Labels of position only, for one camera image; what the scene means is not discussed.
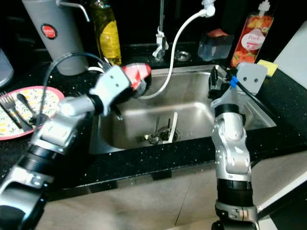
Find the pink plate rim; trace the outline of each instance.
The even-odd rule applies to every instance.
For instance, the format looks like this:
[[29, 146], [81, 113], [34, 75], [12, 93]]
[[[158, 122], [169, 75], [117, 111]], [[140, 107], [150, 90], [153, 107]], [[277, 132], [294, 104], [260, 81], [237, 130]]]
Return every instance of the pink plate rim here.
[[[21, 89], [17, 89], [17, 90], [14, 90], [12, 92], [9, 92], [8, 95], [12, 94], [12, 93], [16, 93], [16, 92], [20, 92], [20, 91], [23, 91], [23, 90], [33, 90], [33, 89], [43, 89], [44, 87], [43, 86], [29, 86], [29, 87], [24, 87], [24, 88], [21, 88]], [[55, 95], [60, 99], [62, 100], [64, 98], [64, 94], [56, 89], [56, 88], [53, 88], [53, 87], [48, 87], [47, 86], [47, 90], [49, 91], [52, 91], [53, 93], [55, 93]], [[15, 138], [19, 138], [19, 137], [22, 137], [22, 136], [25, 136], [25, 135], [28, 135], [30, 133], [33, 133], [34, 132], [34, 129], [30, 130], [30, 131], [27, 131], [27, 132], [24, 132], [24, 133], [21, 133], [21, 134], [18, 134], [18, 135], [14, 135], [14, 136], [9, 136], [9, 137], [3, 137], [1, 138], [0, 137], [0, 140], [10, 140], [10, 139], [15, 139]]]

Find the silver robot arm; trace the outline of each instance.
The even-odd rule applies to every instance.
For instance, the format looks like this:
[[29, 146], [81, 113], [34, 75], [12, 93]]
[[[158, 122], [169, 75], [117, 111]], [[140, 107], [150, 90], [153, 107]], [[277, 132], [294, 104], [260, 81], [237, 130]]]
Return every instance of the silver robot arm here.
[[246, 148], [246, 131], [239, 108], [222, 104], [215, 109], [212, 140], [218, 199], [216, 214], [220, 221], [214, 230], [259, 230], [257, 208], [253, 205], [250, 157]]
[[56, 163], [76, 137], [76, 127], [88, 112], [108, 115], [113, 101], [131, 88], [124, 71], [113, 66], [101, 75], [88, 95], [67, 97], [53, 118], [33, 135], [28, 152], [12, 167], [0, 187], [0, 229], [34, 229], [54, 181]]
[[241, 113], [245, 103], [252, 99], [267, 114], [272, 114], [254, 97], [266, 73], [263, 66], [241, 63], [236, 76], [232, 76], [229, 83], [223, 81], [228, 86], [223, 92], [222, 88], [216, 87], [220, 81], [217, 70], [213, 68], [211, 72], [208, 97], [214, 99], [211, 103], [215, 113], [212, 140], [218, 193], [215, 210], [220, 218], [212, 225], [213, 230], [259, 230], [257, 208], [252, 197], [250, 155], [245, 144], [247, 135]]

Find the faucet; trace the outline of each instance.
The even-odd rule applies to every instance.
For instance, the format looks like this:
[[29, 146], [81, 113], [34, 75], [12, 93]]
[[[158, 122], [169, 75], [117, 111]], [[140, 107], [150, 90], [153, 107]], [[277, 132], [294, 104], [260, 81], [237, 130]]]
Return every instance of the faucet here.
[[164, 0], [160, 0], [160, 22], [158, 33], [156, 34], [157, 49], [153, 52], [153, 56], [157, 60], [162, 60], [165, 56], [165, 51], [168, 50], [168, 43], [163, 33], [163, 18], [164, 18]]

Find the gray container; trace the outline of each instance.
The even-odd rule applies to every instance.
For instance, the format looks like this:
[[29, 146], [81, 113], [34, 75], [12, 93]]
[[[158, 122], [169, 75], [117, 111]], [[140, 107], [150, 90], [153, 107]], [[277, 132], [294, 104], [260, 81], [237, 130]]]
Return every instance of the gray container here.
[[[56, 0], [23, 0], [30, 18], [53, 60], [68, 52], [83, 52], [83, 46], [71, 12]], [[88, 63], [85, 57], [71, 57], [58, 65], [66, 76], [83, 73]]]
[[0, 48], [0, 87], [8, 83], [12, 79], [13, 74], [14, 69]]

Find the yellow dish soap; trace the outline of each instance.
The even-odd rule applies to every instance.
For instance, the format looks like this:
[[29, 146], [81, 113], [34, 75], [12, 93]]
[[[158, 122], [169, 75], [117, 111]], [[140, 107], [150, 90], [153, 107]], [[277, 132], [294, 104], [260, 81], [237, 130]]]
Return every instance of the yellow dish soap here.
[[116, 20], [108, 0], [91, 0], [89, 5], [95, 27], [100, 57], [105, 56], [113, 65], [121, 64]]

